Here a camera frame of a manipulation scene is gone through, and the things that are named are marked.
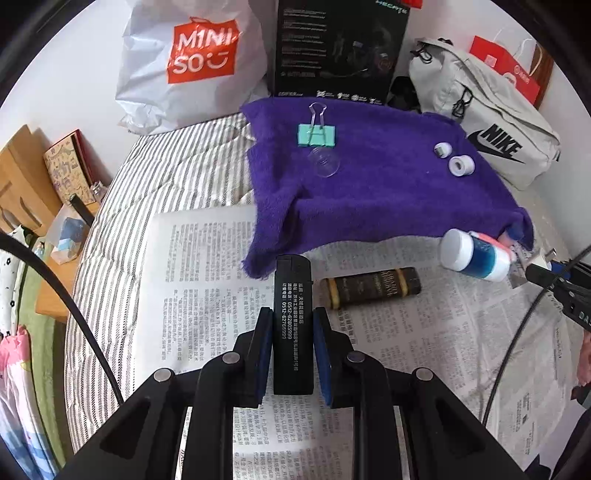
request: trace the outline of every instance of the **mint green binder clip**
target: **mint green binder clip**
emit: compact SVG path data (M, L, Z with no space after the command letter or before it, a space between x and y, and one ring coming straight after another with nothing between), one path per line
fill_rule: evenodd
M320 125L316 125L315 105L320 105ZM326 105L320 102L310 104L312 120L309 125L299 124L297 129L297 144L299 147L329 147L335 146L335 128L332 125L324 125L324 112Z

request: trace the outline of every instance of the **black cable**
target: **black cable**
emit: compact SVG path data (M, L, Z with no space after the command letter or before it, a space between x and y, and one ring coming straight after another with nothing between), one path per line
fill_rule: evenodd
M495 394L499 388L499 383L501 383L501 377L503 376L503 372L505 371L505 368L506 368L507 364L509 363L509 358L511 357L511 354L513 353L513 350L515 349L515 346L517 345L517 341L519 340L519 337L523 333L523 330L525 329L525 325L527 324L530 317L534 313L535 308L542 301L542 298L544 297L546 292L548 292L550 290L550 287L552 285L554 285L554 282L558 278L563 278L565 274L567 274L577 263L579 263L589 253L591 253L591 245L589 245L579 255L577 255L575 258L573 258L560 272L558 272L554 276L554 278L550 281L550 283L548 283L548 286L544 287L542 289L542 291L540 293L538 293L538 296L534 299L534 301L531 303L529 310L526 312L525 316L523 317L523 320L521 320L521 324L519 324L519 328L517 329L517 331L515 332L515 335L513 336L513 340L511 340L511 343L509 344L509 348L507 349L507 352L505 353L505 356L503 357L503 361L501 362L501 366L499 367L499 372L496 375L495 383L493 384L492 390L491 390L491 396L488 397L488 402L486 403L486 409L484 411L484 416L482 417L482 424L485 427L488 422L488 417L491 414L492 402L495 399Z
M117 379L115 378L111 367L109 366L109 362L105 358L102 350L100 349L99 344L96 341L95 336L92 334L92 330L86 323L86 320L82 316L80 310L76 306L76 303L64 287L61 284L60 280L56 277L55 273L53 273L50 268L45 264L43 260L37 257L29 248L25 245L20 243L18 240L12 238L11 236L5 234L4 232L0 231L0 250L4 250L15 257L19 258L21 261L25 262L30 267L33 267L39 275L43 277L43 279L50 285L53 290L57 293L57 295L61 298L62 302L66 305L74 320L82 330L86 341L92 348L97 360L100 363L111 387L113 388L113 392L115 393L115 398L117 399L117 403L119 406L123 404L123 395L121 395L121 390L119 389L119 385L117 384Z

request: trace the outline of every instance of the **cardboard box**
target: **cardboard box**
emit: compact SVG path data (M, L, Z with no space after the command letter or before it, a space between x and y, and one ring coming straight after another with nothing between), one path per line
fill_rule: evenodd
M409 11L382 0L279 0L274 95L384 104Z

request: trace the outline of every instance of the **white tape roll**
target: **white tape roll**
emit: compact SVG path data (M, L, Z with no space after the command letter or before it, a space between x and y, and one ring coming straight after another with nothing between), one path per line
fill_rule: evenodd
M441 142L435 145L433 151L439 158L447 158L452 154L453 149L451 144L447 142Z
M474 160L468 155L462 155L460 157L452 157L449 159L449 171L456 177L463 177L470 175L474 172Z

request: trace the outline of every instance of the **green blanket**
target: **green blanket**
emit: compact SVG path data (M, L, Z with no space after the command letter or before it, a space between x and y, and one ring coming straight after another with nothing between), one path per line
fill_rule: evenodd
M19 325L27 327L31 337L31 363L33 383L41 421L47 438L63 467L73 455L70 432L66 420L64 399L64 342L66 325L53 318L35 313L35 302L41 285L41 277L27 267L21 290L21 304L18 311Z

